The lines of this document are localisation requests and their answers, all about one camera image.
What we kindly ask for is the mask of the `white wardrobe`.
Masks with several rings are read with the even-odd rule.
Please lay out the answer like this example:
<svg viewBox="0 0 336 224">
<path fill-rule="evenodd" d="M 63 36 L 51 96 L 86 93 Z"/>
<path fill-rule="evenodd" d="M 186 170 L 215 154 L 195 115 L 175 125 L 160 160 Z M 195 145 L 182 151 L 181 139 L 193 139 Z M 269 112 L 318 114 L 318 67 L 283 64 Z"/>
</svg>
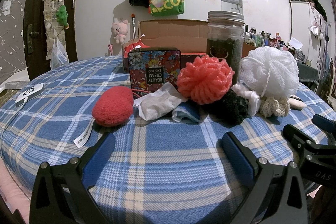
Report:
<svg viewBox="0 0 336 224">
<path fill-rule="evenodd" d="M 326 22 L 310 2 L 291 2 L 291 40 L 310 66 L 319 70 L 327 47 Z"/>
</svg>

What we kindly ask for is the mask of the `pink plush toy on wall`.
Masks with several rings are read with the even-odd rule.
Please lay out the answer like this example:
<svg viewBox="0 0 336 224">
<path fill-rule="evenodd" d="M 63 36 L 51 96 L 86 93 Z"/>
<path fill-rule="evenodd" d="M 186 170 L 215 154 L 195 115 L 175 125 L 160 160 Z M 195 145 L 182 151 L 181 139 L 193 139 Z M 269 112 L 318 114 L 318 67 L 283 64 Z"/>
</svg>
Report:
<svg viewBox="0 0 336 224">
<path fill-rule="evenodd" d="M 126 36 L 128 33 L 128 20 L 123 20 L 121 22 L 114 22 L 112 24 L 112 33 L 114 40 L 117 44 L 123 44 L 126 42 Z"/>
</svg>

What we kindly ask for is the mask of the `blue cloth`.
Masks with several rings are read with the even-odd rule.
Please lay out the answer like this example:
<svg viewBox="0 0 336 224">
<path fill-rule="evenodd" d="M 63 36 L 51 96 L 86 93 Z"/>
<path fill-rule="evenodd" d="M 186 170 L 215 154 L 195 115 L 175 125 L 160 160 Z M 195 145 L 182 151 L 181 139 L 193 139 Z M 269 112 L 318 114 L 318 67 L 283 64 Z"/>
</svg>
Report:
<svg viewBox="0 0 336 224">
<path fill-rule="evenodd" d="M 201 122 L 200 111 L 193 105 L 182 102 L 172 111 L 172 119 L 175 122 L 181 122 L 183 119 L 189 119 L 194 123 Z"/>
</svg>

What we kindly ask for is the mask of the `beige crochet scrunchie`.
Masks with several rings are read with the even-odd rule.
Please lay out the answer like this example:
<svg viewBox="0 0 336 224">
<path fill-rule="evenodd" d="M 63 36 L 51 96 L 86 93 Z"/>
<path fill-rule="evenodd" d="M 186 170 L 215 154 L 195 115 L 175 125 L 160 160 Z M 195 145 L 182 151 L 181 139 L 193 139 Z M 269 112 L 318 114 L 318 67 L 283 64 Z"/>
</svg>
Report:
<svg viewBox="0 0 336 224">
<path fill-rule="evenodd" d="M 280 98 L 279 100 L 274 97 L 263 97 L 261 99 L 259 112 L 264 118 L 271 116 L 285 117 L 288 115 L 289 110 L 290 103 L 286 97 Z"/>
</svg>

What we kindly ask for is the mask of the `white sachet bag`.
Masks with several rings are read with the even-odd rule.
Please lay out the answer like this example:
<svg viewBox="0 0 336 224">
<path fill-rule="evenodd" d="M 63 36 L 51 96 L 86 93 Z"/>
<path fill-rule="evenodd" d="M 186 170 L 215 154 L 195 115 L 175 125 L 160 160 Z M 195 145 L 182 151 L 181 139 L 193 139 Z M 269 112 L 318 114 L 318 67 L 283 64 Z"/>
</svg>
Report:
<svg viewBox="0 0 336 224">
<path fill-rule="evenodd" d="M 173 111 L 187 100 L 171 83 L 165 83 L 155 92 L 134 100 L 133 106 L 138 108 L 142 119 L 153 121 Z"/>
</svg>

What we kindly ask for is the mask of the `red heart plush sponge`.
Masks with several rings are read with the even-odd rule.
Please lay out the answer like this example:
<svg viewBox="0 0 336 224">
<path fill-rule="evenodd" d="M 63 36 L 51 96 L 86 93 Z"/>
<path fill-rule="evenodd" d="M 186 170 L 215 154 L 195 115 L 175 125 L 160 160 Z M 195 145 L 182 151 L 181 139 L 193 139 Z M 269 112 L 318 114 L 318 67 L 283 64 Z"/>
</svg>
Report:
<svg viewBox="0 0 336 224">
<path fill-rule="evenodd" d="M 98 125 L 114 127 L 133 114 L 133 93 L 125 86 L 115 86 L 105 91 L 92 109 Z"/>
</svg>

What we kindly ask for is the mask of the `white fluffy scrunchie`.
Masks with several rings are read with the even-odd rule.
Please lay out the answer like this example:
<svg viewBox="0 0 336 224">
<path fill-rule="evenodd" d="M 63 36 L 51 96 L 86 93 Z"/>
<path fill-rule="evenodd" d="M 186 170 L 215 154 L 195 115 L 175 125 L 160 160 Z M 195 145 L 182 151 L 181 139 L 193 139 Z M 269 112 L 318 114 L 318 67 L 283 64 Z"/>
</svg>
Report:
<svg viewBox="0 0 336 224">
<path fill-rule="evenodd" d="M 261 105 L 260 96 L 253 90 L 247 88 L 243 83 L 236 83 L 231 87 L 238 96 L 248 100 L 248 115 L 254 117 Z"/>
</svg>

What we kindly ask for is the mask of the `orange handled stick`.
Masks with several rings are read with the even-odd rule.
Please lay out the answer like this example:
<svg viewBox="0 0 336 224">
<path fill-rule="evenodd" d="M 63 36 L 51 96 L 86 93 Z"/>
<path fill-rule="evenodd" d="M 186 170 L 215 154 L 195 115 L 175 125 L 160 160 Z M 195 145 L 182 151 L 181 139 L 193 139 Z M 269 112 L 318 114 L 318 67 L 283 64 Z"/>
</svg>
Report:
<svg viewBox="0 0 336 224">
<path fill-rule="evenodd" d="M 133 30 L 133 39 L 135 39 L 137 37 L 136 26 L 135 26 L 135 14 L 131 14 L 131 24 L 132 24 L 132 30 Z"/>
</svg>

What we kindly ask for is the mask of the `beige powder puff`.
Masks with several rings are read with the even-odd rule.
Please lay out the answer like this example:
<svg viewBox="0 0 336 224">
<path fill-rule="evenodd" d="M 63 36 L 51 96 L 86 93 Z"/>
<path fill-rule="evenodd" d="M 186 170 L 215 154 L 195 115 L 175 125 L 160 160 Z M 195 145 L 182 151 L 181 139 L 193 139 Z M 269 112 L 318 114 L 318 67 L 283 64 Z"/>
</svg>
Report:
<svg viewBox="0 0 336 224">
<path fill-rule="evenodd" d="M 288 99 L 288 104 L 290 104 L 290 108 L 294 110 L 302 110 L 306 106 L 303 101 L 295 98 Z"/>
</svg>

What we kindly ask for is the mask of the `cardboard box red interior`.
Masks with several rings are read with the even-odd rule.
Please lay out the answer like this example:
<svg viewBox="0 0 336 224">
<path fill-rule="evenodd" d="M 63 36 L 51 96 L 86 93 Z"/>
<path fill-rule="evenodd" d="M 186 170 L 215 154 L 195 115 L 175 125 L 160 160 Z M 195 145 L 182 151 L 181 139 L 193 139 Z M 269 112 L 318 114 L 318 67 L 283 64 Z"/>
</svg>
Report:
<svg viewBox="0 0 336 224">
<path fill-rule="evenodd" d="M 123 68 L 129 73 L 127 54 L 138 48 L 175 47 L 181 52 L 181 69 L 196 57 L 207 55 L 208 22 L 199 20 L 163 19 L 142 21 L 139 24 L 138 39 L 126 43 L 123 48 Z M 250 47 L 243 43 L 242 56 Z"/>
</svg>

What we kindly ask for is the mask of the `black scrunchie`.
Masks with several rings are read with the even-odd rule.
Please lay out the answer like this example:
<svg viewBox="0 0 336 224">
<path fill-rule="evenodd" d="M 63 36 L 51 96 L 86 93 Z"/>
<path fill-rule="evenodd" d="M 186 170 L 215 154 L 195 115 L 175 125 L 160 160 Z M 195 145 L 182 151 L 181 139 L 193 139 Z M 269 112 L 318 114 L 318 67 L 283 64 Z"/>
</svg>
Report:
<svg viewBox="0 0 336 224">
<path fill-rule="evenodd" d="M 249 101 L 231 89 L 221 99 L 206 107 L 209 114 L 227 127 L 241 124 L 248 116 L 248 108 Z"/>
</svg>

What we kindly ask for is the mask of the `white mesh bath pouf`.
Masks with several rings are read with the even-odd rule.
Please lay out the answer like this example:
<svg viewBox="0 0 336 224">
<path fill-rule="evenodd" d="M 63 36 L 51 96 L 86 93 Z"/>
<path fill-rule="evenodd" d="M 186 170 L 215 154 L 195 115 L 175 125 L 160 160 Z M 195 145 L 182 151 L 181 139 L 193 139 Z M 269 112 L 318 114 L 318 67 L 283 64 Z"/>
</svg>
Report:
<svg viewBox="0 0 336 224">
<path fill-rule="evenodd" d="M 297 61 L 288 51 L 259 47 L 242 58 L 239 79 L 261 97 L 289 98 L 299 87 Z"/>
</svg>

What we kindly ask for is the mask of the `green plush on door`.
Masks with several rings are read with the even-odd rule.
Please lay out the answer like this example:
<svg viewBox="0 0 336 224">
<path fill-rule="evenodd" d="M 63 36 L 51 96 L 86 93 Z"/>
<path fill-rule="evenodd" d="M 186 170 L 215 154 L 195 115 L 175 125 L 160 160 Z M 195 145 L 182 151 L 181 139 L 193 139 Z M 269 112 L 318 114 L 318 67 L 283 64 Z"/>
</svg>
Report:
<svg viewBox="0 0 336 224">
<path fill-rule="evenodd" d="M 68 12 L 66 10 L 65 5 L 61 5 L 59 9 L 56 11 L 57 21 L 63 26 L 65 29 L 68 29 L 70 25 L 68 24 Z"/>
</svg>

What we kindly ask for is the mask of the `coral mesh bath pouf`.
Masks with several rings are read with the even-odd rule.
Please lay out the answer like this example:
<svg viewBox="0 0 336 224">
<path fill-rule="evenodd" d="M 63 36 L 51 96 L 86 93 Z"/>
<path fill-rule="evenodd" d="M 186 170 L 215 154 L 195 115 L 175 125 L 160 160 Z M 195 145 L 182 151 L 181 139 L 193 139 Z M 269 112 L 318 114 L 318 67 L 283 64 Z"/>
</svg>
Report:
<svg viewBox="0 0 336 224">
<path fill-rule="evenodd" d="M 187 63 L 178 76 L 178 91 L 199 105 L 220 100 L 231 88 L 235 72 L 225 60 L 208 55 Z"/>
</svg>

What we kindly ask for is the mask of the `dark wooden door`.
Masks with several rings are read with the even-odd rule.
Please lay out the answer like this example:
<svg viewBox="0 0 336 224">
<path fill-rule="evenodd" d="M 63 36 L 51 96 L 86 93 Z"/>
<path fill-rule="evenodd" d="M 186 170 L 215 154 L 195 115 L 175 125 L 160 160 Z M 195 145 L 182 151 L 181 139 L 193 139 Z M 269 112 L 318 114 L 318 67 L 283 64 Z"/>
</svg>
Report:
<svg viewBox="0 0 336 224">
<path fill-rule="evenodd" d="M 77 60 L 75 0 L 26 0 L 23 41 L 29 79 L 51 69 L 54 40 L 59 39 L 70 62 Z"/>
</svg>

